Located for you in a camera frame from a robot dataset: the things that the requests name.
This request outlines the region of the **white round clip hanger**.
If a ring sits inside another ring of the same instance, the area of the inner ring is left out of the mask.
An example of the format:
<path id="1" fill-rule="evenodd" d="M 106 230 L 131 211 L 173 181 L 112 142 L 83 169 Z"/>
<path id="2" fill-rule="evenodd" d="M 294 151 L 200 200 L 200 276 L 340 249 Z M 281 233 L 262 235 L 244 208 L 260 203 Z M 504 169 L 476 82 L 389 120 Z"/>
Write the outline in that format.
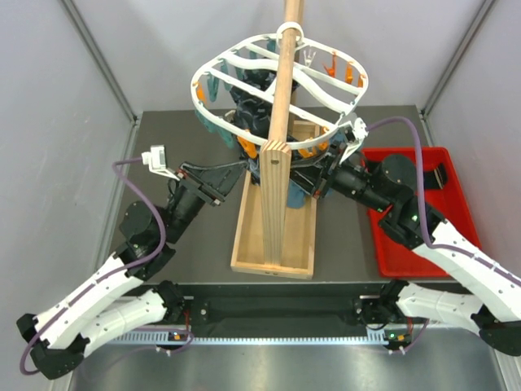
<path id="1" fill-rule="evenodd" d="M 229 68 L 242 72 L 271 71 L 276 76 L 268 87 L 261 89 L 230 74 Z M 328 121 L 291 103 L 294 83 L 335 112 L 337 120 Z M 349 118 L 369 88 L 367 71 L 351 55 L 306 37 L 295 21 L 281 24 L 274 33 L 243 39 L 203 64 L 190 81 L 192 103 L 207 123 L 259 147 L 273 140 L 272 136 L 256 136 L 210 111 L 210 96 L 220 84 L 270 104 L 274 121 L 287 123 L 289 116 L 295 115 L 320 129 L 320 134 L 313 138 L 290 142 L 291 150 L 316 147 L 346 128 L 353 129 L 356 144 L 367 135 L 363 121 Z"/>

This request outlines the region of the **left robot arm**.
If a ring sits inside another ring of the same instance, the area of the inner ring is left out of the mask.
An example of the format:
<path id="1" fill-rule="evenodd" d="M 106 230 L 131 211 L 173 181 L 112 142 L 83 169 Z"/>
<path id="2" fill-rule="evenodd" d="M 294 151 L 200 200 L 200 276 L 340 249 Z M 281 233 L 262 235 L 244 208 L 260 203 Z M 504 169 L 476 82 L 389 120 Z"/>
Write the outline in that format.
<path id="1" fill-rule="evenodd" d="M 247 162 L 200 166 L 184 162 L 170 169 L 149 156 L 133 158 L 149 172 L 168 179 L 164 207 L 154 205 L 120 170 L 112 168 L 138 200 L 125 211 L 120 224 L 123 243 L 79 287 L 39 314 L 16 321 L 27 345 L 20 359 L 26 376 L 55 380 L 79 367 L 96 349 L 136 328 L 152 323 L 175 323 L 185 315 L 185 299 L 177 284 L 163 281 L 142 295 L 114 306 L 127 292 L 142 286 L 172 260 L 173 245 L 206 205 L 218 206 L 247 169 Z"/>

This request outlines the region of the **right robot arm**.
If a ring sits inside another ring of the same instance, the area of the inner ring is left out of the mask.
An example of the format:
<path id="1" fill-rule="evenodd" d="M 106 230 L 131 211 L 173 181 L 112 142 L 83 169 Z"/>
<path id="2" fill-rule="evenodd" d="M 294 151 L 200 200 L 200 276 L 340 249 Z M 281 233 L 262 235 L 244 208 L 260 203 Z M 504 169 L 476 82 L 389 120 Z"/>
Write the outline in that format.
<path id="1" fill-rule="evenodd" d="M 422 161 L 401 153 L 382 160 L 343 157 L 344 144 L 291 166 L 290 177 L 307 194 L 322 198 L 329 190 L 383 216 L 379 227 L 392 242 L 429 261 L 467 292 L 424 288 L 395 280 L 380 293 L 380 313 L 389 322 L 404 317 L 447 323 L 477 335 L 495 350 L 520 355 L 520 278 L 473 245 L 425 199 L 428 172 Z"/>

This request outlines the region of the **blue ribbed sock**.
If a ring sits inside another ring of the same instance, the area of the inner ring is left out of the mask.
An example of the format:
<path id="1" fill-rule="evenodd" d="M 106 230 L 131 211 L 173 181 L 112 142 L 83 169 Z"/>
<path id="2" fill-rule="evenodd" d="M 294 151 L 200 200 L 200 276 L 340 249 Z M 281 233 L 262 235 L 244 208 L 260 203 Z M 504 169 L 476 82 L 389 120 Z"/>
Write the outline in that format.
<path id="1" fill-rule="evenodd" d="M 251 175 L 251 183 L 255 186 L 261 184 L 260 166 L 257 146 L 253 145 L 252 154 L 254 157 L 250 157 L 250 153 L 243 148 L 242 159 L 248 162 L 248 171 Z M 288 201 L 287 207 L 291 209 L 300 209 L 304 206 L 304 200 L 307 195 L 292 181 L 290 180 L 288 186 Z"/>

